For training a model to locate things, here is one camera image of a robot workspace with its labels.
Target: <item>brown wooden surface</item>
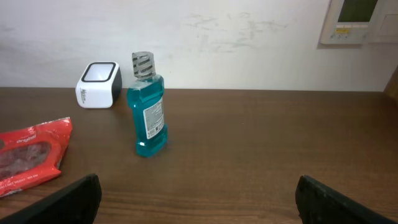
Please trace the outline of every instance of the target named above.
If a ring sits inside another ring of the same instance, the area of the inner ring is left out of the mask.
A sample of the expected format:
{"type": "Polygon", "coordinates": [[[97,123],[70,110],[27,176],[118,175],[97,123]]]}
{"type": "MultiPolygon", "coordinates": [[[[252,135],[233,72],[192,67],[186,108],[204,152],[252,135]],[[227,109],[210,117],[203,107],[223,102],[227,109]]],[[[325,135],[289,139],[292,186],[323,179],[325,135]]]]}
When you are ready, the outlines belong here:
{"type": "Polygon", "coordinates": [[[167,90],[169,144],[134,152],[125,92],[107,110],[74,89],[0,88],[0,132],[70,116],[62,176],[0,198],[0,217],[96,173],[95,223],[300,223],[308,174],[398,221],[398,109],[382,93],[167,90]]]}
{"type": "Polygon", "coordinates": [[[388,96],[398,101],[398,66],[395,72],[392,74],[384,92],[388,96]]]}

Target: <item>bottle label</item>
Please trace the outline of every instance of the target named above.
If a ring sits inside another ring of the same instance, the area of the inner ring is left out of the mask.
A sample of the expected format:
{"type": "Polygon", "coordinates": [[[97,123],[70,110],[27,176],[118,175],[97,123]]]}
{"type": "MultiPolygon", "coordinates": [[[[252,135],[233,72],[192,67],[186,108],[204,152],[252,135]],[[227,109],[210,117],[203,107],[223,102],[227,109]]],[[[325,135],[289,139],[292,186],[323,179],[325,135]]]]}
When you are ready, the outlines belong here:
{"type": "Polygon", "coordinates": [[[145,131],[147,139],[153,138],[164,126],[163,97],[144,110],[145,131]]]}

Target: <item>bottle cap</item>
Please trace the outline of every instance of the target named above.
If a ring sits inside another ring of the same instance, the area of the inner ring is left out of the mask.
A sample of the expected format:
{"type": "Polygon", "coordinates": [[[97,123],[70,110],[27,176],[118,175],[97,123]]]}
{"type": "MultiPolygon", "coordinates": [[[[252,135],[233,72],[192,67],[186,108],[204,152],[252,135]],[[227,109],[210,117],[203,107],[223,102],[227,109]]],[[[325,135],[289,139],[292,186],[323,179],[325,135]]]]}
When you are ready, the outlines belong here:
{"type": "Polygon", "coordinates": [[[148,78],[156,75],[154,54],[151,52],[132,53],[132,68],[137,78],[148,78]]]}

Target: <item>mouthwash bottle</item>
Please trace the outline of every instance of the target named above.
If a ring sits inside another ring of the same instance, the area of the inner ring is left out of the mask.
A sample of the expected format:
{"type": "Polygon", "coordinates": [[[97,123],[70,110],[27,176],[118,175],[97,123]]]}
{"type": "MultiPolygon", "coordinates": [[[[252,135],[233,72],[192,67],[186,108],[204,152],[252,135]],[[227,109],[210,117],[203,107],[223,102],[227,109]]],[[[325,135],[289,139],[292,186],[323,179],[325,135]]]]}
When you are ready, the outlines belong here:
{"type": "Polygon", "coordinates": [[[150,157],[161,150],[167,141],[167,125],[164,123],[164,79],[156,74],[154,54],[132,54],[132,66],[137,80],[127,91],[127,102],[132,109],[136,127],[136,151],[150,157]]]}

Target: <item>red bag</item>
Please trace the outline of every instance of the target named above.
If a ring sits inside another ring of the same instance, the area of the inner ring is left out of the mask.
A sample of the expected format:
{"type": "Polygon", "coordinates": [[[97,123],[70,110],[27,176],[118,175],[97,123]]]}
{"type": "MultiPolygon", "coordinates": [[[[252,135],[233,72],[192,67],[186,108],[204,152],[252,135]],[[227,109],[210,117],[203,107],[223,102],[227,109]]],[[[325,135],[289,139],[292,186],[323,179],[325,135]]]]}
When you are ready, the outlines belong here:
{"type": "Polygon", "coordinates": [[[70,118],[63,118],[0,134],[0,197],[60,175],[71,131],[70,118]]]}

